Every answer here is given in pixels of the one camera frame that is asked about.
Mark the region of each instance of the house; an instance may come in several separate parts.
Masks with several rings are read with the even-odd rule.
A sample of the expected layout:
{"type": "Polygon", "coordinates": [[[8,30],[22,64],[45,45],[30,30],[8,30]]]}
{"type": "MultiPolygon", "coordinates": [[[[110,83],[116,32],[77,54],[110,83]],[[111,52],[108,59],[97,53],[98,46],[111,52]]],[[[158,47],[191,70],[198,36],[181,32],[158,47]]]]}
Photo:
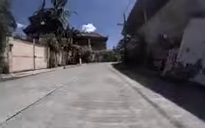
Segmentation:
{"type": "Polygon", "coordinates": [[[173,45],[180,46],[189,21],[199,17],[205,17],[205,0],[148,0],[148,3],[138,0],[128,17],[125,31],[136,40],[144,38],[148,56],[145,60],[150,59],[151,65],[160,68],[168,50],[173,45]]]}
{"type": "Polygon", "coordinates": [[[96,32],[80,32],[73,38],[73,43],[81,47],[89,48],[92,51],[106,50],[108,37],[96,32]]]}

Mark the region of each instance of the white cloud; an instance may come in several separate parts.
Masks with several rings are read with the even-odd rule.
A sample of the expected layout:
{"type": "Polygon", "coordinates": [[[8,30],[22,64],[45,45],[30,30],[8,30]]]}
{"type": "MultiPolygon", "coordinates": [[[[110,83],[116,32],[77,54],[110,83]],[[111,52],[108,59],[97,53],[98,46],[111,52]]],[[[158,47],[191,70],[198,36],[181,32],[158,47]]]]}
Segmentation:
{"type": "Polygon", "coordinates": [[[94,32],[96,29],[97,28],[92,23],[84,24],[82,26],[84,32],[94,32]]]}
{"type": "Polygon", "coordinates": [[[25,25],[21,24],[21,23],[16,23],[17,24],[17,28],[24,28],[25,25]]]}

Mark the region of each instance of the fence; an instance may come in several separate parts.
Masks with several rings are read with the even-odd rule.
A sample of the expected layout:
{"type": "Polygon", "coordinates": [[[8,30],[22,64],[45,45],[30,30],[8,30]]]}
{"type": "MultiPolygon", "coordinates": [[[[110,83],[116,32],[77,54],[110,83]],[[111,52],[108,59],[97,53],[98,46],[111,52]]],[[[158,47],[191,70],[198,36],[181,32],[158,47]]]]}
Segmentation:
{"type": "Polygon", "coordinates": [[[9,37],[9,71],[19,72],[26,70],[43,69],[48,67],[49,49],[9,37]]]}

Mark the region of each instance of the sky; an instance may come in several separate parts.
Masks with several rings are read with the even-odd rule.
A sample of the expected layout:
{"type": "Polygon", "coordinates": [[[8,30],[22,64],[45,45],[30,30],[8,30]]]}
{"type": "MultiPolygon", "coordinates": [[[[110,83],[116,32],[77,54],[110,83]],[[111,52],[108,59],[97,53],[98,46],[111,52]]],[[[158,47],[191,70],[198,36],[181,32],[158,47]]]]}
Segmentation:
{"type": "MultiPolygon", "coordinates": [[[[66,8],[75,11],[69,18],[70,25],[87,32],[108,36],[107,48],[116,46],[122,38],[123,13],[128,16],[136,0],[69,0],[66,8]]],[[[13,0],[12,13],[18,29],[29,24],[28,17],[40,7],[42,0],[13,0]]]]}

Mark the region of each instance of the road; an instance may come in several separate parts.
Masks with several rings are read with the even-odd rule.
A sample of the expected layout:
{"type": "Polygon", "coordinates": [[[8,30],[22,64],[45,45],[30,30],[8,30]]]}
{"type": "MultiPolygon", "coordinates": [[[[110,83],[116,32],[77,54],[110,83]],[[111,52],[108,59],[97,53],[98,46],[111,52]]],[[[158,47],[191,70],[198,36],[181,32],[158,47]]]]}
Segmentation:
{"type": "Polygon", "coordinates": [[[179,126],[110,64],[89,64],[0,83],[0,128],[111,127],[179,126]]]}

